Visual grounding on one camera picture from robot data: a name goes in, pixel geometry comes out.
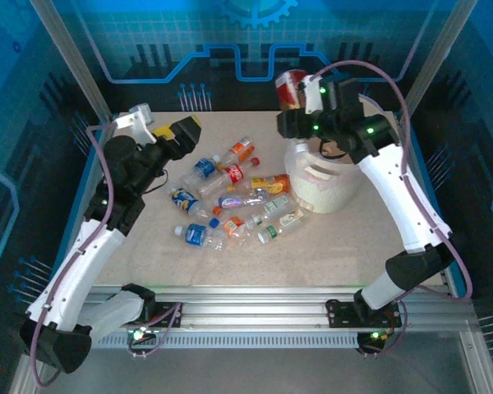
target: green led light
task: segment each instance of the green led light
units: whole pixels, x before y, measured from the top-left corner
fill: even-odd
[[[142,331],[135,331],[133,332],[133,340],[134,341],[140,341],[144,337],[144,333]]]

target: orange bottle label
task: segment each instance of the orange bottle label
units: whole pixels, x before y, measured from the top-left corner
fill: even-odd
[[[272,195],[276,195],[282,191],[288,192],[290,190],[290,180],[287,174],[267,176],[265,178],[252,178],[251,186],[252,189],[266,189]]]
[[[239,155],[237,160],[239,162],[242,162],[243,160],[245,160],[248,156],[250,156],[250,153],[254,152],[254,148],[255,148],[254,145],[249,146],[245,152],[243,152]]]
[[[241,220],[237,216],[234,216],[223,224],[223,228],[228,233],[228,236],[232,236],[233,232],[236,231],[243,224],[245,224],[243,220]]]
[[[232,148],[230,148],[230,152],[233,154],[238,154],[242,150],[244,150],[249,144],[250,140],[248,138],[241,138]]]

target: plastic bottle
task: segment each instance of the plastic bottle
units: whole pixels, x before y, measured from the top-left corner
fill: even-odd
[[[281,216],[286,212],[291,212],[297,208],[297,202],[295,199],[287,193],[278,195],[263,206],[263,210],[259,213],[253,213],[245,219],[245,224],[249,230],[260,226],[263,222],[269,222],[270,220]]]
[[[275,224],[271,224],[266,229],[257,233],[262,244],[267,244],[281,234],[287,234],[296,230],[306,220],[306,213],[303,208],[296,208],[283,215]]]
[[[302,170],[309,166],[307,156],[311,148],[305,140],[297,140],[293,149],[290,149],[285,154],[285,171],[291,174],[296,169]]]
[[[209,218],[210,211],[190,193],[181,183],[172,183],[168,188],[168,194],[172,197],[173,203],[185,212],[188,216],[198,218]]]
[[[276,195],[281,192],[288,193],[290,191],[290,179],[287,174],[276,176],[265,176],[251,178],[238,185],[230,185],[227,192],[233,193],[255,193],[256,190],[267,190],[270,194]]]
[[[217,163],[217,169],[222,171],[226,167],[230,167],[232,163],[241,163],[250,153],[254,152],[254,148],[252,138],[246,136],[241,138],[223,155],[219,163]]]
[[[222,228],[224,233],[237,241],[239,245],[242,245],[250,237],[247,225],[235,213],[224,213],[222,208],[216,207],[214,208],[214,215],[218,218],[219,228]]]
[[[248,205],[263,204],[268,200],[269,192],[267,190],[255,190],[255,194],[251,195],[224,193],[218,199],[215,199],[214,205],[224,209],[240,208]]]
[[[244,164],[233,164],[226,167],[221,176],[216,177],[208,185],[199,188],[198,192],[201,197],[208,197],[214,193],[219,187],[238,183],[245,177],[245,172],[250,167],[257,167],[260,164],[258,158],[252,158]]]
[[[175,227],[175,235],[184,239],[187,244],[214,250],[223,250],[227,236],[220,230],[192,223],[188,227]]]
[[[217,155],[211,158],[202,158],[187,174],[181,176],[181,181],[188,187],[193,187],[198,181],[208,179],[215,172],[215,165],[218,161],[219,156]]]

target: blue bottle cap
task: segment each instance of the blue bottle cap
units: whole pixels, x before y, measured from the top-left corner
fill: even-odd
[[[212,220],[210,220],[210,223],[208,223],[208,225],[212,228],[216,228],[219,225],[219,220],[216,218],[213,218]]]

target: white bucket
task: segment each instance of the white bucket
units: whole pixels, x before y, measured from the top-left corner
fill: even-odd
[[[366,117],[382,113],[389,118],[389,114],[383,113],[378,104],[369,98],[360,95],[360,102]],[[395,124],[394,117],[391,118],[389,121]],[[297,147],[299,144],[307,144],[308,149]],[[290,140],[285,154],[285,169],[290,177],[293,196],[303,208],[315,213],[333,213],[347,205],[356,194],[364,174],[348,155],[329,160],[321,156],[319,147],[318,138]],[[340,153],[334,146],[329,155]]]

